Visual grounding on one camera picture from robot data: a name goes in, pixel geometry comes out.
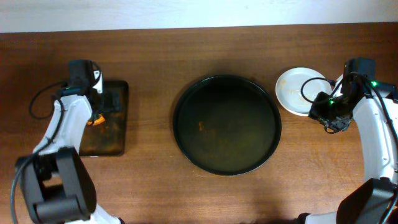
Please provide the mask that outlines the white plate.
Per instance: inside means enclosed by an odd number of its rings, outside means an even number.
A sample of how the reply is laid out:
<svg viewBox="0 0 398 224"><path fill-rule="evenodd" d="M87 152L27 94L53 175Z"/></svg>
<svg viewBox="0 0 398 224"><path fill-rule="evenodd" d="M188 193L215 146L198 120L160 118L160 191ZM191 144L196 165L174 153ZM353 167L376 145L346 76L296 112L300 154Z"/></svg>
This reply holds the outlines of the white plate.
<svg viewBox="0 0 398 224"><path fill-rule="evenodd" d="M308 116L311 103L301 95L301 87L311 78L323 78L323 75L311 68L297 67L284 72L275 85L275 93L279 103L290 113L297 116ZM313 101L319 92L330 94L331 85L324 80L309 81L303 89L306 98Z"/></svg>

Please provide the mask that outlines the green and orange sponge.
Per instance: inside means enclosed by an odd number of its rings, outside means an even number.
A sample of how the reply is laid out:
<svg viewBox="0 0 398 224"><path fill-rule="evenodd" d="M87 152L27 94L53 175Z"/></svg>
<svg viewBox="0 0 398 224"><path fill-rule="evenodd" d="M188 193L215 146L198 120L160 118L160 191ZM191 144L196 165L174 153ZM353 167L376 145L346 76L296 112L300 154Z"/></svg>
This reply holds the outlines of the green and orange sponge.
<svg viewBox="0 0 398 224"><path fill-rule="evenodd" d="M87 126L97 126L105 122L105 118L102 114L94 114L87 122Z"/></svg>

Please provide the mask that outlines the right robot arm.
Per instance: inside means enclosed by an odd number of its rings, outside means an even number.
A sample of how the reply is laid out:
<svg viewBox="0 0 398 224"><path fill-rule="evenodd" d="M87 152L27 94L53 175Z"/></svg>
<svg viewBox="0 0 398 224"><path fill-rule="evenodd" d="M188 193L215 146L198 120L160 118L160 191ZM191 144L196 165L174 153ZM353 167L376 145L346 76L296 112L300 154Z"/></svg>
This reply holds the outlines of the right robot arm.
<svg viewBox="0 0 398 224"><path fill-rule="evenodd" d="M296 223L388 223L397 206L397 87L376 80L375 61L353 58L345 63L331 93L319 92L309 117L329 134L359 129L364 184L348 195L337 211L302 213Z"/></svg>

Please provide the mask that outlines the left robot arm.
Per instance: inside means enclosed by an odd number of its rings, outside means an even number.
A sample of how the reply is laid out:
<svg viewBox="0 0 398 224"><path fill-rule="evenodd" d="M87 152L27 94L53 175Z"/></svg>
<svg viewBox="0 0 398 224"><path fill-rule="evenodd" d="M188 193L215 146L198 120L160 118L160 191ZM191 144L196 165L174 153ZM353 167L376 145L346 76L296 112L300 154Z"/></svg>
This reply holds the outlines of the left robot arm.
<svg viewBox="0 0 398 224"><path fill-rule="evenodd" d="M29 156L18 158L10 193L11 217L17 222L15 193L20 188L34 223L122 223L98 203L95 185L79 151L84 130L117 111L104 102L103 74L92 60L68 63L70 78L53 96L49 126Z"/></svg>

